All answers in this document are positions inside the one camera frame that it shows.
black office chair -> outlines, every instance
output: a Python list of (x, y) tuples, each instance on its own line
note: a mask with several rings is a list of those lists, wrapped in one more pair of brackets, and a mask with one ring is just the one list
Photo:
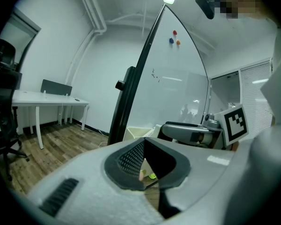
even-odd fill
[(7, 179), (11, 181), (12, 177), (9, 174), (7, 154), (13, 153), (24, 156), (27, 161), (29, 161), (29, 158), (25, 153), (11, 148), (15, 143), (18, 143), (19, 146), (22, 144), (16, 132), (16, 123), (12, 114), (12, 99), (19, 80), (19, 75), (17, 72), (7, 69), (8, 64), (6, 61), (13, 63), (13, 59), (5, 58), (3, 61), (4, 64), (0, 63), (0, 155), (3, 154)]

black mesh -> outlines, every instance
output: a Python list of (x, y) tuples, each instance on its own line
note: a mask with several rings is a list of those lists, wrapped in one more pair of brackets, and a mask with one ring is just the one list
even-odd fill
[(129, 175), (139, 177), (144, 160), (144, 142), (135, 146), (118, 159), (119, 167)]

whiteboard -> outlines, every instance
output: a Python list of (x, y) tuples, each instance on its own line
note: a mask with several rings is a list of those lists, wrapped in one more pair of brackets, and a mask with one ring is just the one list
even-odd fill
[(153, 128), (167, 121), (201, 123), (208, 79), (182, 23), (165, 7), (135, 94), (127, 127)]

yellow object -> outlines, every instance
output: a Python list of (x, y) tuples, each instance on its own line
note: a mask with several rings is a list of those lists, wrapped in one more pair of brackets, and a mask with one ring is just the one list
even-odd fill
[(156, 178), (155, 173), (150, 174), (150, 175), (149, 175), (149, 178), (150, 178), (150, 179), (155, 179), (155, 178)]

